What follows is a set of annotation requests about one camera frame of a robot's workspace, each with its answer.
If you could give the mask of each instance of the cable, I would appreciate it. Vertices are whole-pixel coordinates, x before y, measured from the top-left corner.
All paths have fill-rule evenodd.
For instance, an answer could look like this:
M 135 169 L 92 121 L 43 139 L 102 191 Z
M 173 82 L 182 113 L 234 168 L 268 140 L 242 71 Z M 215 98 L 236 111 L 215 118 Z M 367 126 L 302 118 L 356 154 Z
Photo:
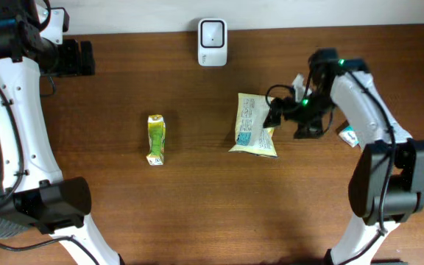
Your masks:
M 307 83 L 305 84 L 305 92 L 303 93 L 302 96 L 302 100 L 307 98 L 307 93 L 308 93 L 308 89 L 310 88 L 310 80 L 312 78 L 312 74 L 314 73 L 314 70 L 311 68 L 310 72 L 308 73 L 308 78 L 307 78 Z M 295 88 L 294 86 L 290 86 L 290 85 L 281 85 L 281 84 L 277 84 L 277 85 L 273 85 L 271 88 L 268 89 L 268 91 L 266 92 L 266 96 L 265 96 L 265 100 L 266 103 L 268 104 L 269 107 L 271 107 L 271 103 L 269 103 L 269 93 L 271 92 L 271 90 L 273 90 L 274 88 L 287 88 L 289 90 L 294 90 Z M 294 108 L 292 108 L 291 110 L 287 110 L 288 112 L 294 112 L 297 109 L 299 109 L 300 104 L 298 104 L 297 106 L 295 106 Z
M 291 85 L 281 85 L 281 84 L 273 85 L 271 88 L 268 89 L 265 96 L 266 103 L 268 104 L 269 107 L 271 107 L 271 103 L 269 103 L 269 93 L 271 93 L 271 90 L 275 88 L 287 88 L 289 90 L 294 90 L 294 86 L 291 86 Z
M 330 129 L 330 127 L 331 127 L 331 125 L 333 124 L 333 111 L 335 110 L 335 107 L 333 106 L 332 108 L 331 108 L 331 111 L 330 111 L 330 119 L 328 120 L 328 126 L 327 126 L 327 128 L 322 132 L 322 135 L 324 135 L 324 134 L 326 134 L 327 133 L 327 131 L 329 131 L 329 129 Z
M 55 82 L 53 81 L 52 77 L 47 77 L 50 81 L 50 85 L 52 85 L 52 93 L 50 94 L 41 94 L 40 97 L 49 97 L 53 96 L 57 93 L 57 86 L 55 85 Z
M 14 138 L 15 138 L 15 145 L 16 145 L 16 149 L 18 151 L 18 156 L 19 156 L 19 162 L 18 162 L 19 170 L 15 174 L 17 179 L 14 183 L 14 186 L 12 188 L 10 188 L 10 190 L 6 193 L 6 195 L 3 197 L 3 199 L 0 200 L 0 207 L 1 207 L 1 206 L 5 205 L 9 200 L 12 199 L 12 195 L 15 193 L 15 190 L 21 184 L 22 177 L 27 173 L 24 172 L 24 154 L 23 154 L 23 150 L 22 150 L 21 136 L 19 135 L 17 124 L 15 123 L 13 110 L 11 110 L 12 102 L 7 100 L 7 98 L 4 95 L 1 88 L 0 88 L 0 97 L 1 97 L 1 100 L 2 100 L 3 106 L 6 107 L 7 115 L 10 118 L 10 123 L 11 123 L 11 127 L 13 129 Z M 38 244 L 33 244 L 33 245 L 30 245 L 30 246 L 27 246 L 27 247 L 11 247 L 11 246 L 7 246 L 5 244 L 0 243 L 0 248 L 3 249 L 3 250 L 20 252 L 20 251 L 33 250 L 33 249 L 36 249 L 36 248 L 39 248 L 39 247 L 44 247 L 44 246 L 47 246 L 47 245 L 50 245 L 50 244 L 53 244 L 53 243 L 56 243 L 56 242 L 60 242 L 60 241 L 70 241 L 70 242 L 76 244 L 96 265 L 99 265 L 96 258 L 84 246 L 82 246 L 78 241 L 76 241 L 72 236 L 55 238 L 55 239 L 44 241 L 44 242 L 41 242 L 41 243 L 38 243 Z
M 360 253 L 358 253 L 358 255 L 344 261 L 343 263 L 340 263 L 339 265 L 345 265 L 345 264 L 348 264 L 352 261 L 357 260 L 362 255 L 364 255 L 367 251 L 369 251 L 370 248 L 376 243 L 377 240 L 379 240 L 380 237 L 383 237 L 387 234 L 387 230 L 384 226 L 384 203 L 385 203 L 385 199 L 386 199 L 386 195 L 387 195 L 387 190 L 389 189 L 389 181 L 390 181 L 390 177 L 392 175 L 393 164 L 394 164 L 394 161 L 395 161 L 395 153 L 396 153 L 396 149 L 397 149 L 397 143 L 395 142 L 394 128 L 390 124 L 389 117 L 388 117 L 386 111 L 384 110 L 384 108 L 382 107 L 381 103 L 374 97 L 374 95 L 372 95 L 370 93 L 369 89 L 366 88 L 362 84 L 362 82 L 353 74 L 353 72 L 348 71 L 347 69 L 345 69 L 345 71 L 354 79 L 354 81 L 360 87 L 360 89 L 363 90 L 363 92 L 371 99 L 371 101 L 374 102 L 374 104 L 380 110 L 382 117 L 384 118 L 384 122 L 386 124 L 386 127 L 387 127 L 387 132 L 389 133 L 389 136 L 390 136 L 391 149 L 390 149 L 390 156 L 389 156 L 389 165 L 387 166 L 386 176 L 384 178 L 384 185 L 383 185 L 382 192 L 381 192 L 381 199 L 379 200 L 379 209 L 378 209 L 379 229 L 378 229 L 378 232 L 372 238 L 370 243 Z

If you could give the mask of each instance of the crumpled package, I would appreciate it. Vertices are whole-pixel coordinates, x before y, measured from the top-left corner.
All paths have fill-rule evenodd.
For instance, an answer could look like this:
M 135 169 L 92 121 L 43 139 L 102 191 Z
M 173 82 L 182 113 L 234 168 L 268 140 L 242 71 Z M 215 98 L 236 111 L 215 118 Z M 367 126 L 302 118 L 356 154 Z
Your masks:
M 148 116 L 148 141 L 150 151 L 146 156 L 152 166 L 161 166 L 165 163 L 165 136 L 166 123 L 162 115 Z
M 236 145 L 228 152 L 247 152 L 277 158 L 278 154 L 272 143 L 274 128 L 263 128 L 268 112 L 265 96 L 239 93 L 235 124 Z

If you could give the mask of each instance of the wooden table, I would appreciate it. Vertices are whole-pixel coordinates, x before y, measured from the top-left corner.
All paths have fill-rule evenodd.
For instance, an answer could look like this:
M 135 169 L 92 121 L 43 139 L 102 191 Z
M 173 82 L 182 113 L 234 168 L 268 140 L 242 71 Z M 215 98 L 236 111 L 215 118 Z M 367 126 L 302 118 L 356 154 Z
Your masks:
M 229 62 L 197 63 L 194 32 L 92 35 L 94 77 L 56 79 L 42 99 L 50 142 L 65 178 L 83 176 L 92 215 L 127 264 L 259 264 L 321 258 L 351 217 L 347 185 L 361 151 L 334 132 L 273 137 L 279 159 L 228 153 L 237 93 L 264 94 L 308 73 L 319 47 L 363 57 L 386 104 L 424 139 L 424 26 L 361 26 L 229 32 Z M 43 90 L 48 82 L 42 80 Z M 146 118 L 167 123 L 166 165 L 152 167 Z M 5 241 L 47 239 L 31 230 Z M 424 211 L 385 241 L 376 258 L 424 264 Z M 59 245 L 0 250 L 0 264 L 73 264 Z

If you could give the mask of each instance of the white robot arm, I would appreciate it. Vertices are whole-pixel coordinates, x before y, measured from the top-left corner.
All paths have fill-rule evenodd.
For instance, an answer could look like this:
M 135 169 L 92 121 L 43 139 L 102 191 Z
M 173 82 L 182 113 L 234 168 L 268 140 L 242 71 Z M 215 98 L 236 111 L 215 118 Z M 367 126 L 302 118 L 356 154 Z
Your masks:
M 340 60 L 335 49 L 321 49 L 308 62 L 306 86 L 297 77 L 292 87 L 269 89 L 268 94 L 282 86 L 294 96 L 269 104 L 264 127 L 280 125 L 284 116 L 299 123 L 295 138 L 318 138 L 328 130 L 322 116 L 335 106 L 342 110 L 364 151 L 348 189 L 353 217 L 324 264 L 369 265 L 389 233 L 423 209 L 424 141 L 413 140 L 397 123 L 363 60 Z M 402 169 L 400 175 L 392 177 L 392 164 Z
M 90 43 L 81 43 L 81 52 L 75 40 L 63 43 L 69 16 L 46 3 L 47 9 L 33 1 L 0 1 L 2 186 L 12 192 L 12 199 L 0 205 L 0 217 L 50 234 L 78 264 L 122 264 L 92 220 L 88 184 L 82 178 L 63 181 L 50 147 L 40 106 L 40 71 L 49 77 L 91 75 L 94 64 Z M 35 19 L 47 21 L 43 29 Z M 39 200 L 27 201 L 34 194 Z

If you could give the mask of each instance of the white socket device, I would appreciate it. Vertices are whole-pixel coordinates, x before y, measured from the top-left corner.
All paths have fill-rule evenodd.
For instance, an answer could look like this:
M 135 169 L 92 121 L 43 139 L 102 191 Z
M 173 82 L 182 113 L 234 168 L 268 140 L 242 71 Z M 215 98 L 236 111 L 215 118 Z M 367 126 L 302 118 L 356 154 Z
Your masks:
M 197 59 L 201 66 L 227 63 L 227 23 L 219 18 L 204 18 L 197 25 Z

